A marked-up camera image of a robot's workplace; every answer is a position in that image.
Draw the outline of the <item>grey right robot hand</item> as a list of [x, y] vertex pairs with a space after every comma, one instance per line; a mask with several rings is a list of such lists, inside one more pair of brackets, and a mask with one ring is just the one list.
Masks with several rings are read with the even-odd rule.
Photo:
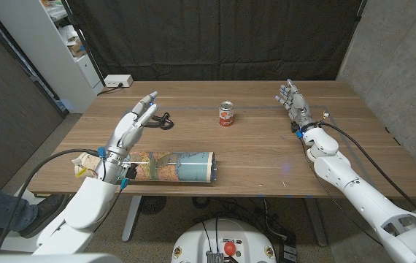
[[304, 133], [315, 126], [309, 105], [291, 79], [287, 80], [286, 85], [280, 86], [280, 94], [275, 99], [287, 110], [293, 132]]

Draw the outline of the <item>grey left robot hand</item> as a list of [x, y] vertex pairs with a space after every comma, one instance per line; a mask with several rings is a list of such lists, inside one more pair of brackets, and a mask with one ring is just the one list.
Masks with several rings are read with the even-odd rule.
[[154, 102], [157, 91], [146, 95], [135, 107], [126, 113], [119, 121], [115, 130], [107, 143], [108, 156], [103, 160], [103, 164], [109, 166], [114, 157], [117, 162], [127, 157], [129, 151], [138, 143], [142, 136], [144, 126], [150, 121], [158, 109], [158, 105]]

